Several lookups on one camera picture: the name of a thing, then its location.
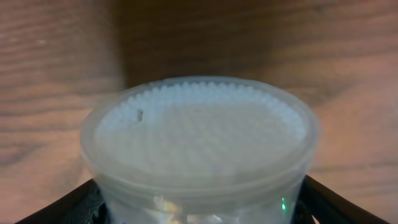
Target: black holder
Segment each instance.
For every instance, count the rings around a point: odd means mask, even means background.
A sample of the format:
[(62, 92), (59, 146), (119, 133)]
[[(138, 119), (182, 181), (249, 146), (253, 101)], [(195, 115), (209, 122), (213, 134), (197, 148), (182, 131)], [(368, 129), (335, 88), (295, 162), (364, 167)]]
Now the black holder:
[[(305, 176), (292, 224), (388, 224), (309, 176)], [(93, 180), (17, 224), (110, 224), (100, 190)]]

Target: container rim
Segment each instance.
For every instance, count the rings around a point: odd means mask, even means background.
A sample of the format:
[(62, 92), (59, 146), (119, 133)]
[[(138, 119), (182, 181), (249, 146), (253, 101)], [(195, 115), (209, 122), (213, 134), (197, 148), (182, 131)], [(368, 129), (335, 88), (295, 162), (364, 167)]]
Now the container rim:
[[(98, 150), (99, 147), (96, 146), (94, 138), (95, 130), (104, 116), (106, 116), (115, 106), (119, 105), (120, 102), (123, 102), (130, 96), (141, 93), (149, 88), (162, 85), (174, 85), (176, 83), (183, 82), (235, 83), (237, 85), (253, 86), (258, 90), (262, 90), (273, 97), (278, 98), (280, 101), (286, 103), (289, 107), (295, 110), (303, 119), (303, 123), (307, 130), (306, 135), (296, 148), (282, 157), (279, 161), (269, 163), (261, 169), (251, 172), (251, 175), (248, 175), (246, 179), (239, 180), (240, 182), (238, 184), (216, 185), (214, 187), (180, 187), (181, 185), (184, 185), (184, 183), (191, 182), (192, 179), (182, 180), (181, 177), (154, 177), (127, 164), (122, 164), (111, 156), (101, 153), (101, 151)], [(102, 184), (109, 184), (109, 186), (112, 186), (112, 182), (119, 182), (124, 186), (129, 186), (132, 190), (139, 189), (148, 194), (156, 195), (213, 195), (219, 194), (220, 192), (231, 193), (247, 191), (269, 183), (275, 184), (275, 181), (280, 182), (284, 177), (292, 178), (292, 172), (297, 172), (295, 170), (303, 165), (305, 165), (305, 171), (307, 171), (315, 154), (318, 138), (319, 123), (315, 114), (296, 96), (274, 86), (254, 80), (236, 77), (195, 76), (168, 78), (124, 90), (117, 97), (95, 108), (86, 117), (80, 133), (80, 144), (82, 157), (88, 163), (91, 171), (95, 174), (101, 174), (102, 176), (107, 177), (107, 183), (102, 182)], [(194, 186), (200, 186), (200, 183), (203, 183), (203, 181), (206, 182), (206, 180), (196, 180), (195, 183), (198, 185)]]

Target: wooden table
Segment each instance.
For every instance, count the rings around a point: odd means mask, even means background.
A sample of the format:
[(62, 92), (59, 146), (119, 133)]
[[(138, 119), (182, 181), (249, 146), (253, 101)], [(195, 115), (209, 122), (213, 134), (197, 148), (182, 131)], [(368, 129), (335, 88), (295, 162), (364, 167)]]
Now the wooden table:
[(323, 131), (310, 175), (398, 223), (398, 1), (5, 0), (0, 21), (0, 222), (90, 178), (79, 127), (105, 98), (233, 75), (312, 106)]

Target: wood grain surface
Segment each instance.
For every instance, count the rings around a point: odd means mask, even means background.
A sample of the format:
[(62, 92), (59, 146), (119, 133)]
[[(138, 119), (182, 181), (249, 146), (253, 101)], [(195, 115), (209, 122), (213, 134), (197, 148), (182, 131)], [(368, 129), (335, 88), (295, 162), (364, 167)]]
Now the wood grain surface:
[(310, 175), (398, 223), (398, 1), (0, 1), (0, 222), (90, 178), (79, 128), (140, 83), (264, 81), (322, 124)]

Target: translucent plastic cup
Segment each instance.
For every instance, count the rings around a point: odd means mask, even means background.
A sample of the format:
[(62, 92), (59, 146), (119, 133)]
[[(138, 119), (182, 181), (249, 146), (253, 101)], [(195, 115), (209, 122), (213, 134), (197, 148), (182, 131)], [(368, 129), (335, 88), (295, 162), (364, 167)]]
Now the translucent plastic cup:
[(231, 77), (131, 88), (81, 131), (115, 224), (290, 223), (317, 143), (299, 99)]

